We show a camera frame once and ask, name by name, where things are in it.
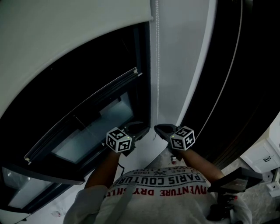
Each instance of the white cabinet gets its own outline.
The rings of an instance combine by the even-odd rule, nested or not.
[[[2,224],[15,224],[28,216],[30,216],[30,214],[10,212],[0,209],[0,223]]]
[[[268,183],[266,186],[269,189],[269,193],[272,197],[280,196],[280,168],[278,168],[274,174],[273,180],[271,183]]]
[[[265,133],[241,158],[256,172],[264,173],[280,167],[280,113]]]

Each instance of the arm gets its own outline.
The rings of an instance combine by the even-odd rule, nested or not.
[[[114,182],[120,155],[121,153],[110,152],[104,162],[92,172],[84,188],[96,185],[109,188]]]
[[[186,151],[180,151],[185,164],[199,171],[205,176],[205,178],[213,183],[214,181],[224,177],[224,174],[215,165],[198,155],[195,151],[188,149]]]

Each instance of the window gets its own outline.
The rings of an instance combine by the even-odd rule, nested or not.
[[[104,142],[104,137],[109,130],[121,126],[132,118],[133,111],[129,96],[128,93],[124,93],[100,110],[97,119],[87,127],[82,122],[83,117],[75,117],[85,129],[77,129],[71,133],[52,150],[52,154],[77,164],[97,145]]]
[[[2,167],[3,182],[9,194],[8,206],[24,208],[35,197],[46,190],[52,183],[30,178]]]
[[[0,119],[0,209],[33,213],[94,170],[106,133],[150,125],[149,24],[94,39],[42,71]],[[21,130],[14,132],[14,127]]]

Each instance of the white wall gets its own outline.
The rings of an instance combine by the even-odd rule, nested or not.
[[[28,217],[29,214],[9,212],[0,209],[0,223],[14,224]]]
[[[149,21],[149,0],[1,0],[0,117],[42,70],[105,33]]]
[[[269,126],[269,143],[280,155],[280,113]]]
[[[154,1],[151,1],[155,15]],[[215,0],[160,0],[160,104],[159,123],[177,124],[184,115],[195,90],[207,54],[216,10]],[[136,143],[136,150],[128,157],[121,156],[120,164],[128,172],[144,168],[166,147],[158,136],[153,141],[156,124],[157,91],[155,72],[155,20],[150,23],[151,45],[151,127],[149,133]],[[51,213],[67,210],[83,186],[74,186],[49,205],[27,218],[21,224],[61,224],[63,217]]]

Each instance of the floor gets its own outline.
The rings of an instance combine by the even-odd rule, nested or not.
[[[171,153],[165,149],[147,168],[185,166],[184,161],[177,161],[176,165],[171,163]],[[233,163],[222,170],[227,175],[239,167],[251,169],[242,159],[238,158]],[[253,224],[263,224],[270,220],[280,217],[280,212],[275,211],[279,200],[272,198],[268,193],[268,188],[265,183],[260,183],[249,188],[244,193],[239,193],[239,197],[245,201],[252,211]]]

